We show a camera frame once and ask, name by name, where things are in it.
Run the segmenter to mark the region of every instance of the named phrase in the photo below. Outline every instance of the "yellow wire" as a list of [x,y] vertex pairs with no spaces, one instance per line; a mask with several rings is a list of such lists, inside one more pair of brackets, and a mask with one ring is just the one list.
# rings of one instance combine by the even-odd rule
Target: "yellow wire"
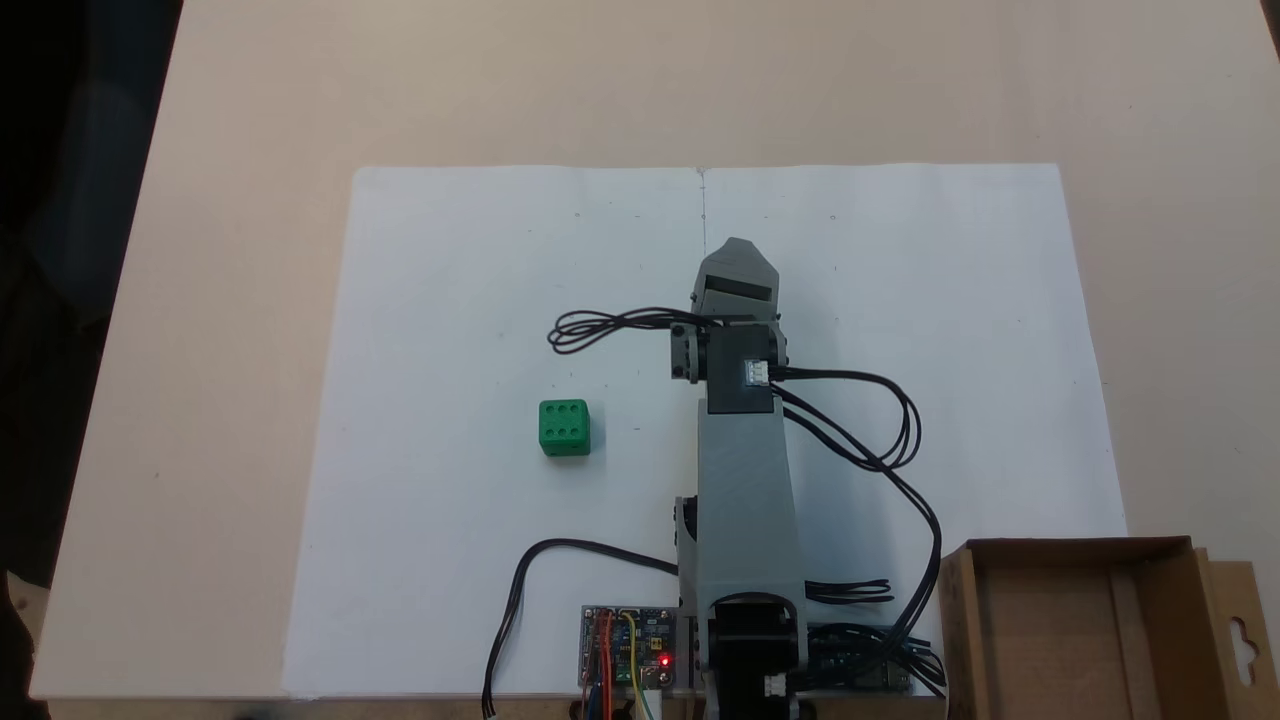
[[632,618],[630,612],[625,612],[622,616],[631,624],[631,689],[635,691],[636,697],[640,700],[640,705],[644,706],[644,714],[649,716],[649,720],[653,720],[653,711],[649,710],[649,701],[645,700],[644,693],[640,692],[640,673],[636,667],[636,643],[640,642],[640,632],[636,630],[636,619]]

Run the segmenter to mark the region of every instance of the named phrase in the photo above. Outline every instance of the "table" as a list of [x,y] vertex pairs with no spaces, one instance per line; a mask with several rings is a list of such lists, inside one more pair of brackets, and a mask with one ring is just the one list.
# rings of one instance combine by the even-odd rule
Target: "table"
[[1254,0],[188,1],[32,683],[274,697],[365,165],[1061,165],[1133,533],[1280,616]]

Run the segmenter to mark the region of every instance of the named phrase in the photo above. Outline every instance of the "white paper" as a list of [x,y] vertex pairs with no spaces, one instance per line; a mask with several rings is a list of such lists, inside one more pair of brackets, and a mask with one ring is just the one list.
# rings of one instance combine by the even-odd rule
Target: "white paper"
[[[924,445],[902,475],[937,511],[945,550],[1125,534],[1052,165],[376,168],[357,174],[349,218],[291,694],[477,694],[512,571],[536,541],[675,560],[672,501],[695,492],[701,388],[669,379],[664,333],[620,332],[567,357],[545,334],[572,309],[687,307],[704,252],[730,236],[781,273],[792,364],[882,373],[914,397]],[[791,389],[873,447],[892,442],[887,392]],[[588,401],[589,457],[541,455],[536,407],[553,397]],[[810,578],[887,577],[909,596],[923,520],[883,478],[790,430]],[[577,692],[579,606],[675,601],[673,578],[653,570],[545,553],[497,694]],[[897,607],[855,616],[887,623]],[[915,634],[941,639],[936,609]]]

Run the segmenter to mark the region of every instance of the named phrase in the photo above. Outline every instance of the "brown cardboard box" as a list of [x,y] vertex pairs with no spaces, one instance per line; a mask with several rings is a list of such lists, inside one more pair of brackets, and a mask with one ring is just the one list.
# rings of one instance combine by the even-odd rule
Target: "brown cardboard box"
[[938,591],[954,720],[1280,717],[1253,568],[1190,538],[969,541]]

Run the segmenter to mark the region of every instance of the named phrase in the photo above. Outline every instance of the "green cube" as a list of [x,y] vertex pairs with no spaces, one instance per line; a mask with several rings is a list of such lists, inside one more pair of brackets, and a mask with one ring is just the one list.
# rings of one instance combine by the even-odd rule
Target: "green cube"
[[538,445],[550,457],[591,452],[591,416],[582,400],[538,404]]

